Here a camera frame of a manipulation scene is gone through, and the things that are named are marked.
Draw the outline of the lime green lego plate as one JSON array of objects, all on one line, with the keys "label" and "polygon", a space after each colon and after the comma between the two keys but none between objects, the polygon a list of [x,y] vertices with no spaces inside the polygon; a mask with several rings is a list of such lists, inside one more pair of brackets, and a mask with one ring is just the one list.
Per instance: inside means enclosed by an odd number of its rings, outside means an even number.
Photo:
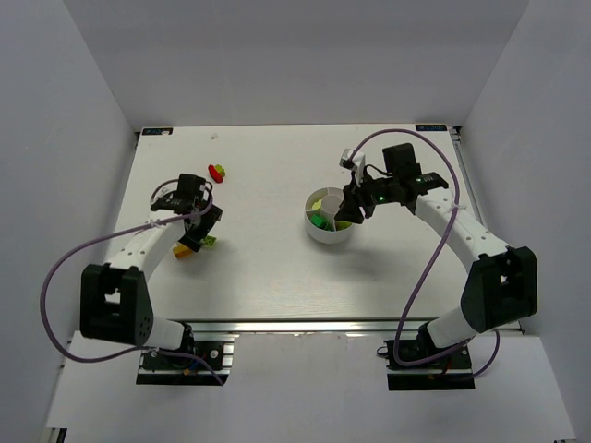
[{"label": "lime green lego plate", "polygon": [[213,247],[214,244],[216,242],[216,238],[214,236],[209,236],[207,235],[204,239],[203,239],[203,244],[206,247]]}]

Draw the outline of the dark green lego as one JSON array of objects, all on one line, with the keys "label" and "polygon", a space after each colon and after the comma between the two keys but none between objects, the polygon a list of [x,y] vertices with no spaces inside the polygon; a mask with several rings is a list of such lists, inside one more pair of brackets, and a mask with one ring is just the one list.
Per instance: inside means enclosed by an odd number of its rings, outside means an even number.
[{"label": "dark green lego", "polygon": [[309,220],[318,229],[323,231],[329,231],[331,229],[330,224],[319,214],[312,214]]}]

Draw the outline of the red curved lego with green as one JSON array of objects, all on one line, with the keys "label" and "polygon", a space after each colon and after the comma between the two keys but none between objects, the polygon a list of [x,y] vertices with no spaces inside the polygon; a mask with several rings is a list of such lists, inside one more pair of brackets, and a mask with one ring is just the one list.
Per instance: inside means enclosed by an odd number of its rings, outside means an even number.
[{"label": "red curved lego with green", "polygon": [[210,164],[208,166],[208,172],[211,179],[215,183],[222,183],[226,176],[225,169],[221,166],[221,164]]}]

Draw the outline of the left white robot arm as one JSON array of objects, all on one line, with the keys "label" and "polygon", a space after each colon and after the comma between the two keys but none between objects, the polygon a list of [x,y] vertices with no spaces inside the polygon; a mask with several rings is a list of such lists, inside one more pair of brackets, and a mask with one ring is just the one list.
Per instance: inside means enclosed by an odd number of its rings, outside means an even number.
[{"label": "left white robot arm", "polygon": [[180,174],[176,189],[153,198],[147,223],[102,265],[81,275],[79,329],[87,339],[175,351],[187,327],[153,314],[148,283],[176,245],[197,253],[223,211],[213,204],[211,183]]}]

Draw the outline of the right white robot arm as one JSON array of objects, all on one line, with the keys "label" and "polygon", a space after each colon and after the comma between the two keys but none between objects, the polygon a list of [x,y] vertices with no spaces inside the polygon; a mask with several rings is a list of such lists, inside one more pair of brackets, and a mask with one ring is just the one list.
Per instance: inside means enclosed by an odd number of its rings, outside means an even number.
[{"label": "right white robot arm", "polygon": [[459,305],[419,329],[419,358],[432,358],[480,333],[532,317],[538,309],[534,252],[507,244],[461,208],[439,174],[422,172],[412,144],[385,148],[382,154],[386,174],[374,178],[364,154],[344,151],[340,164],[352,179],[343,189],[336,221],[360,224],[378,205],[398,203],[432,228],[467,272]]}]

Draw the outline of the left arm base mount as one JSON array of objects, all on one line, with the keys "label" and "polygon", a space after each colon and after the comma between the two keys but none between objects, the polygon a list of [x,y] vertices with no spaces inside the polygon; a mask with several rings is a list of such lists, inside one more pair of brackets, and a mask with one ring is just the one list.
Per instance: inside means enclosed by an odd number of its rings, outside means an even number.
[{"label": "left arm base mount", "polygon": [[137,385],[222,386],[233,364],[235,335],[196,334],[191,351],[194,357],[144,352],[139,359]]}]

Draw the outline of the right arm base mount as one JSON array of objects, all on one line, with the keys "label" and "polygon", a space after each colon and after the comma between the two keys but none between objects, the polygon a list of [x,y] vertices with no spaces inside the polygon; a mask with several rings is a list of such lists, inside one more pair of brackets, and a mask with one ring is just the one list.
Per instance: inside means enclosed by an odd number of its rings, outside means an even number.
[{"label": "right arm base mount", "polygon": [[394,340],[376,351],[386,362],[389,391],[451,391],[476,388],[470,354],[466,347],[442,359],[413,366],[399,365],[393,357]]}]

